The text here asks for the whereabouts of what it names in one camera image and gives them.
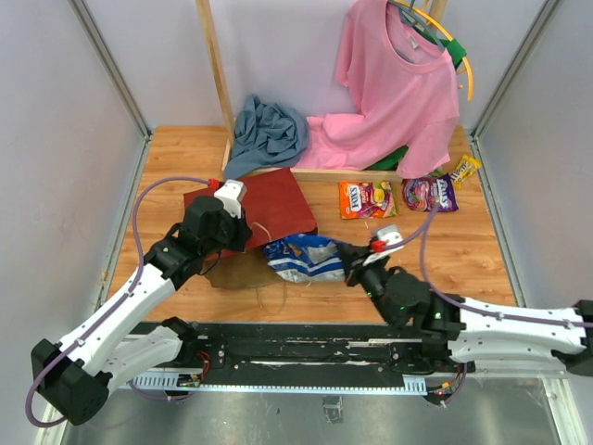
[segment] pink t-shirt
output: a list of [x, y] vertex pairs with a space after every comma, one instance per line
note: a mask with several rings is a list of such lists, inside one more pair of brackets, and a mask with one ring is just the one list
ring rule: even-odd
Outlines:
[[310, 143], [298, 168], [363, 170], [405, 145], [397, 167], [403, 178], [449, 160], [460, 115], [451, 57], [404, 25], [387, 0], [359, 0], [348, 11], [335, 79], [357, 114], [308, 117]]

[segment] crumpled gray cloth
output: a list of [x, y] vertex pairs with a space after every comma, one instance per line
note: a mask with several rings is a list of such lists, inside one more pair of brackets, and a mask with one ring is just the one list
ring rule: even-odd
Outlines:
[[234, 137], [226, 179], [261, 167], [293, 167], [309, 145], [309, 125], [295, 109], [262, 104], [251, 95], [237, 116]]

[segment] gray wall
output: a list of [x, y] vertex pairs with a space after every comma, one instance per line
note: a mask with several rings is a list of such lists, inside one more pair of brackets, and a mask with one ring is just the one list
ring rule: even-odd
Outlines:
[[[563, 2], [482, 138], [530, 306], [593, 299], [592, 2]], [[583, 423], [593, 379], [573, 378]]]
[[68, 2], [0, 2], [0, 60], [0, 441], [30, 444], [31, 349], [90, 314], [141, 138]]
[[[235, 112], [250, 93], [305, 114], [352, 110], [333, 73], [344, 15], [354, 0], [210, 3]], [[222, 124], [194, 0], [87, 4], [150, 125]], [[466, 128], [474, 127], [542, 4], [448, 2], [443, 25], [465, 45], [474, 69], [473, 101], [460, 90]], [[466, 83], [465, 75], [459, 80]]]

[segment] blue and white bag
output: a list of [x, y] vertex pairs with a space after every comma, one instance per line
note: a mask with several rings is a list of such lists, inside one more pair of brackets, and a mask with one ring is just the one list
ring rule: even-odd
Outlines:
[[344, 267], [332, 238], [290, 235], [263, 248], [268, 264], [284, 280], [344, 281]]

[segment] gray floor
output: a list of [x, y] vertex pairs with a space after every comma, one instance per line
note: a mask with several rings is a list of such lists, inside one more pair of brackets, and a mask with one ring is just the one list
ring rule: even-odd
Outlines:
[[468, 380], [446, 410], [416, 396], [346, 395], [343, 408], [343, 423], [330, 424], [320, 395], [198, 393], [168, 404], [120, 390], [63, 445], [559, 443], [536, 379]]

